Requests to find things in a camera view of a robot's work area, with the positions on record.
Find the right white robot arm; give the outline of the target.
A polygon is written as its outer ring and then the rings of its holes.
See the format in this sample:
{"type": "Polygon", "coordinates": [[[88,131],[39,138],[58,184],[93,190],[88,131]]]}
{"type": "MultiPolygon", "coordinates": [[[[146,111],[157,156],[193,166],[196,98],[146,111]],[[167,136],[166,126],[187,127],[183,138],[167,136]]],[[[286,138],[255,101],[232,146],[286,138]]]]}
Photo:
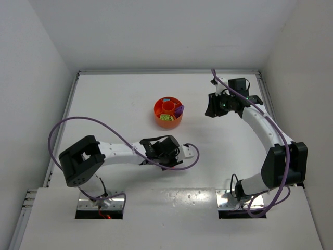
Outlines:
{"type": "Polygon", "coordinates": [[[215,92],[208,95],[205,115],[221,117],[233,111],[255,132],[267,156],[260,172],[250,178],[238,180],[235,195],[240,201],[262,192],[285,185],[299,184],[305,180],[308,148],[287,136],[267,114],[263,101],[249,94],[246,78],[230,79],[224,84],[213,78],[215,92]]]}

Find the purple curved lego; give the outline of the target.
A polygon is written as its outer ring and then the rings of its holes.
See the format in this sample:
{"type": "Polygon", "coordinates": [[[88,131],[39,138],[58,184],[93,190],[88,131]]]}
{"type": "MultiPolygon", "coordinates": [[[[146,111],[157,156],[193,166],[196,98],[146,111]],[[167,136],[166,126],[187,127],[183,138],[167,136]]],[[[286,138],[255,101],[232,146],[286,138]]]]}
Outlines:
{"type": "Polygon", "coordinates": [[[175,118],[178,118],[180,115],[182,115],[183,111],[184,111],[184,105],[177,107],[174,111],[175,118]]]}

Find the bright green lego brick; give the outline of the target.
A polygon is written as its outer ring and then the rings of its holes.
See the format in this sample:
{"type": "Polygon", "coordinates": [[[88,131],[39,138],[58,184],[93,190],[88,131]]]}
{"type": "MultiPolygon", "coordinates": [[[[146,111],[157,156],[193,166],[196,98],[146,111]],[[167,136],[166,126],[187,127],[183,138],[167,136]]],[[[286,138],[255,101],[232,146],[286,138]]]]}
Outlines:
{"type": "Polygon", "coordinates": [[[170,115],[169,114],[161,114],[160,119],[163,121],[169,121],[170,115]]]}

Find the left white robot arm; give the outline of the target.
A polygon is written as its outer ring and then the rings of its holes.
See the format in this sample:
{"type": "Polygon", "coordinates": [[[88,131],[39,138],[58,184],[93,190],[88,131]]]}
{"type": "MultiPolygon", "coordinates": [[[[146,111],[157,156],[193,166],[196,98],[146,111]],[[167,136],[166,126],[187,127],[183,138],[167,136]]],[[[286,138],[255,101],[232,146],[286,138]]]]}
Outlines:
{"type": "Polygon", "coordinates": [[[172,135],[142,139],[139,142],[114,144],[100,142],[88,135],[59,155],[68,187],[79,188],[94,200],[110,195],[97,171],[104,165],[134,164],[174,167],[183,162],[188,148],[172,135]]]}

